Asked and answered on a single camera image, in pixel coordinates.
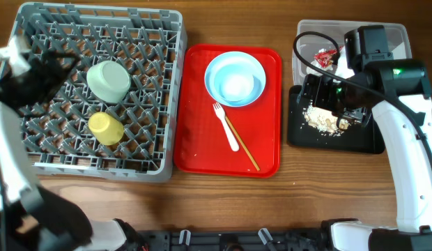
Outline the rice and peanut leftovers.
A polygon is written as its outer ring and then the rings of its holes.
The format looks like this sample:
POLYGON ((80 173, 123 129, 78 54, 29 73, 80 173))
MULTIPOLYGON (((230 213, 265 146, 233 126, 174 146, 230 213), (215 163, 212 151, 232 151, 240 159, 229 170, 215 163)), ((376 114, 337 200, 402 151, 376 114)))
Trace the rice and peanut leftovers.
POLYGON ((303 109, 303 116, 307 124, 317 129, 322 136, 339 137, 350 127, 347 120, 340 119, 330 111, 311 105, 303 109))

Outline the light green bowl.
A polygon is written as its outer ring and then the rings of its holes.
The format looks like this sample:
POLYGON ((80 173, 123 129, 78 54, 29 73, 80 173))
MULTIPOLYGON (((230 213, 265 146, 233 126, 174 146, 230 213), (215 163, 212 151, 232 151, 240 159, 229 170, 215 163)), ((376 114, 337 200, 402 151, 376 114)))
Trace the light green bowl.
POLYGON ((122 101, 131 86, 127 70, 115 61, 103 61, 89 68, 86 81, 97 98, 110 103, 122 101))

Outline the yellow plastic cup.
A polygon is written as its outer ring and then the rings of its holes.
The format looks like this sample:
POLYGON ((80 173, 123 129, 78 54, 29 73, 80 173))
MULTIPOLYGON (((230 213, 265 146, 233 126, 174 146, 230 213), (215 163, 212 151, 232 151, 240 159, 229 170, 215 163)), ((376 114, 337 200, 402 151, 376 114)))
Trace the yellow plastic cup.
POLYGON ((105 112, 96 112, 88 120, 88 129, 103 145, 109 146, 123 138, 123 124, 105 112))

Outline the red snack wrapper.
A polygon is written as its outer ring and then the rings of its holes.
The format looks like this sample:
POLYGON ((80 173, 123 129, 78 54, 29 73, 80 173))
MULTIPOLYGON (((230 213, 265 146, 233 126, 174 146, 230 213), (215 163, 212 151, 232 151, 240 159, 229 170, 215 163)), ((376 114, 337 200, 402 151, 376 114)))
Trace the red snack wrapper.
POLYGON ((325 50, 321 49, 314 55, 314 60, 320 65, 321 68, 328 68, 331 65, 336 65, 339 58, 339 52, 336 49, 325 50))

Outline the light blue bowl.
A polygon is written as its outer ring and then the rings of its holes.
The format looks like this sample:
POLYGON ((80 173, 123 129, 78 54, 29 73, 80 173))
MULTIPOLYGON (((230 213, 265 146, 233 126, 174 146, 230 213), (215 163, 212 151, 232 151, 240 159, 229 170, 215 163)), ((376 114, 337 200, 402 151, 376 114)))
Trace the light blue bowl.
POLYGON ((221 67, 214 78, 215 88, 227 102, 244 100, 254 88, 254 76, 248 69, 229 64, 221 67))

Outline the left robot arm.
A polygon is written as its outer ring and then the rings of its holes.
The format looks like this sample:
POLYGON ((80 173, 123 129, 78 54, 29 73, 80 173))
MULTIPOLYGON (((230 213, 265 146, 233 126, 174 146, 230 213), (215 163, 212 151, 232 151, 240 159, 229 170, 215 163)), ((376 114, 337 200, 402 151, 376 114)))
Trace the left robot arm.
POLYGON ((42 187, 22 143, 19 109, 49 102, 79 62, 73 53, 46 51, 23 58, 26 70, 0 79, 0 250, 75 250, 93 228, 74 203, 42 187))

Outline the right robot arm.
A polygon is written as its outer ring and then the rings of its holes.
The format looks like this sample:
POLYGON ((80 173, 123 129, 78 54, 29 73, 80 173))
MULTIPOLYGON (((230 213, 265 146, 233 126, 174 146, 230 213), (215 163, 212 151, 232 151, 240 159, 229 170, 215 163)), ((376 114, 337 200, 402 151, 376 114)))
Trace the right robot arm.
POLYGON ((395 59, 385 28, 360 26, 344 36, 354 72, 344 78, 314 68, 300 97, 340 119, 355 121, 364 108, 377 123, 396 190, 396 226, 372 227, 359 220, 322 223, 328 250, 432 250, 432 87, 424 64, 395 59))

